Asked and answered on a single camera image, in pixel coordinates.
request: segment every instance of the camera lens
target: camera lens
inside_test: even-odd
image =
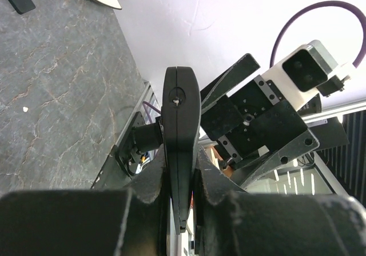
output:
[[[312,82],[312,81],[314,80],[314,78],[313,78],[311,75],[309,75],[309,74],[308,74],[308,75],[306,75],[304,79],[305,79],[305,81],[306,81],[306,82],[308,82],[308,83],[310,83],[310,82]]]
[[[295,63],[293,63],[293,67],[295,69],[301,69],[303,67],[303,64],[299,61],[296,61]]]

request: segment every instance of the black cable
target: black cable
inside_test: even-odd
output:
[[[314,158],[311,157],[310,154],[305,154],[305,155],[301,156],[301,158],[303,159],[303,161],[300,161],[299,159],[297,159],[298,163],[302,164],[302,165],[299,165],[300,167],[313,166],[315,164],[315,160],[314,160]]]
[[[279,44],[281,42],[282,37],[284,36],[285,32],[290,27],[290,25],[298,17],[304,15],[306,12],[309,12],[309,11],[314,10],[314,9],[319,9],[321,7],[330,7],[330,6],[347,9],[348,11],[352,12],[358,18],[358,20],[361,23],[361,27],[362,27],[362,31],[363,31],[363,41],[362,41],[360,52],[359,52],[359,54],[357,55],[356,59],[353,62],[353,65],[355,67],[358,67],[361,64],[362,60],[364,59],[364,57],[366,55],[366,17],[359,8],[357,8],[356,6],[354,6],[350,3],[346,3],[346,2],[342,2],[342,1],[324,1],[324,2],[315,3],[313,5],[310,5],[306,8],[304,8],[304,9],[300,10],[293,17],[291,17],[291,19],[282,28],[281,32],[279,33],[279,36],[277,37],[277,39],[274,43],[272,53],[270,55],[269,67],[272,67],[274,65],[277,49],[279,48]]]

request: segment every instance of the white camera housing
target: white camera housing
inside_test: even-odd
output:
[[[298,47],[294,52],[282,59],[279,63],[275,64],[262,75],[262,78],[265,81],[271,80],[276,85],[282,95],[287,101],[289,101],[296,111],[302,108],[319,93],[316,86],[308,91],[301,91],[283,68],[283,64],[300,50],[306,50],[310,54],[311,58],[322,69],[325,74],[323,78],[326,80],[331,79],[335,75],[339,80],[343,80],[345,77],[349,76],[346,78],[346,80],[348,80],[350,79],[350,75],[353,73],[351,71],[355,70],[355,67],[352,64],[339,66],[333,56],[331,56],[324,45],[318,40]]]

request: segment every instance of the screw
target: screw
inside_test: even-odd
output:
[[[173,99],[173,103],[175,103],[175,104],[178,106],[178,105],[181,103],[180,98],[175,97],[175,98]]]

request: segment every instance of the gray marble surface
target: gray marble surface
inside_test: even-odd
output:
[[[144,89],[112,9],[33,2],[0,0],[0,195],[89,188]]]

